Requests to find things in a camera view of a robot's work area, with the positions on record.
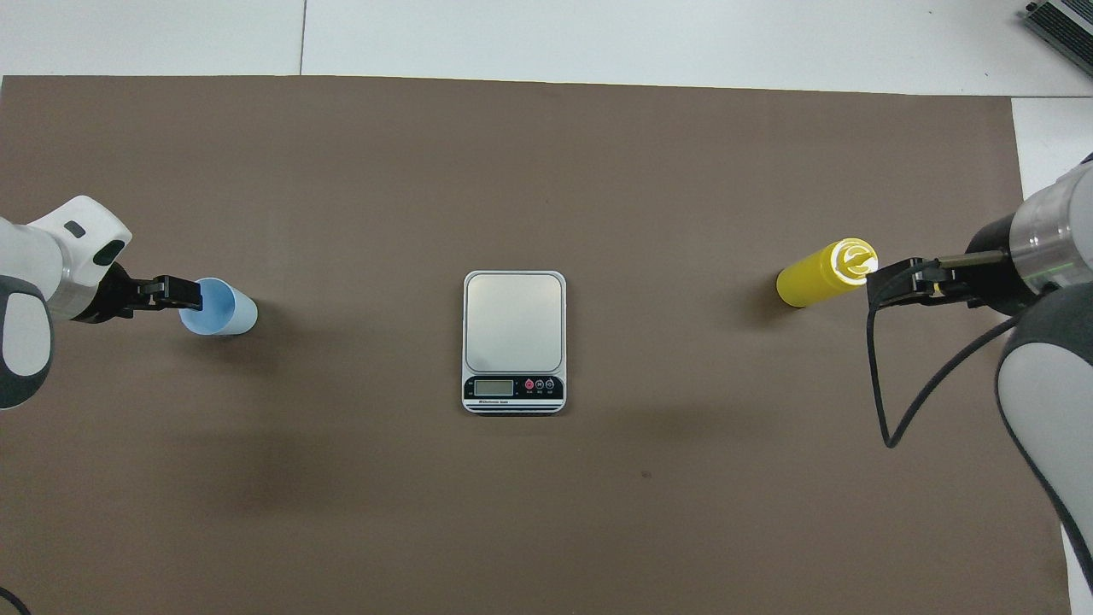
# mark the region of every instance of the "white floor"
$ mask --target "white floor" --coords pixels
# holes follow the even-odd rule
[[[1093,78],[1018,23],[1024,4],[0,0],[0,79],[368,74],[1012,96],[1027,194],[1093,152]],[[1073,612],[1093,615],[1068,558]]]

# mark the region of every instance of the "black cable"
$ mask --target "black cable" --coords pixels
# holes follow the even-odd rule
[[[19,600],[17,595],[11,593],[10,591],[3,588],[0,588],[0,598],[10,602],[11,605],[15,607],[15,611],[19,611],[19,615],[31,615],[31,610],[27,608],[25,604],[23,604],[22,600]]]
[[[944,366],[941,366],[941,369],[933,375],[933,377],[929,380],[929,382],[927,382],[926,386],[922,387],[921,391],[918,392],[918,395],[915,397],[915,401],[910,403],[910,406],[907,409],[907,412],[904,413],[903,418],[900,419],[900,424],[896,426],[895,431],[890,435],[888,427],[888,418],[884,414],[884,400],[881,395],[880,375],[878,374],[877,370],[877,348],[873,344],[874,322],[877,320],[877,312],[881,309],[880,297],[888,294],[889,289],[891,289],[893,286],[895,286],[895,284],[900,283],[904,279],[910,277],[915,273],[918,273],[919,271],[922,271],[930,267],[936,267],[938,264],[939,261],[937,259],[926,260],[924,262],[919,262],[918,264],[914,264],[912,267],[904,269],[903,271],[893,275],[892,279],[888,281],[888,283],[881,286],[880,289],[874,294],[877,298],[869,301],[869,316],[866,317],[866,346],[869,353],[869,376],[872,379],[873,383],[873,403],[877,405],[877,421],[880,423],[881,438],[884,440],[884,446],[888,447],[889,449],[894,449],[896,445],[900,443],[900,440],[903,438],[904,433],[907,431],[907,426],[910,425],[910,421],[915,418],[915,415],[918,413],[918,410],[921,409],[922,404],[926,403],[927,398],[929,398],[930,394],[933,393],[933,390],[937,389],[939,385],[941,385],[941,381],[943,381],[945,377],[948,377],[954,369],[956,369],[956,366],[964,363],[964,359],[971,357],[976,351],[986,346],[990,341],[995,340],[996,338],[1002,335],[1007,331],[1016,327],[1018,321],[1021,318],[1021,315],[1018,315],[1016,317],[1009,319],[1004,323],[991,328],[990,331],[975,339],[974,341],[972,341],[971,344],[961,350],[961,352],[954,355],[952,359],[949,359],[949,362],[945,363]]]

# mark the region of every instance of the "blue plastic cup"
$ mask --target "blue plastic cup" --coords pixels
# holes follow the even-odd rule
[[[201,311],[179,310],[186,329],[198,335],[239,335],[258,321],[255,301],[220,277],[201,277]]]

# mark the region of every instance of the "yellow cylinder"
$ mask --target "yellow cylinder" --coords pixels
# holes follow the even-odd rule
[[[865,285],[877,263],[877,250],[865,240],[837,240],[783,269],[778,296],[794,307],[804,307]]]

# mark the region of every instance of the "electronic device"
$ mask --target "electronic device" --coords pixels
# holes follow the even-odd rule
[[[565,405],[565,277],[471,271],[463,280],[462,403],[480,415],[549,415]]]
[[[1025,10],[1021,21],[1029,29],[1093,75],[1093,2],[1041,0]]]

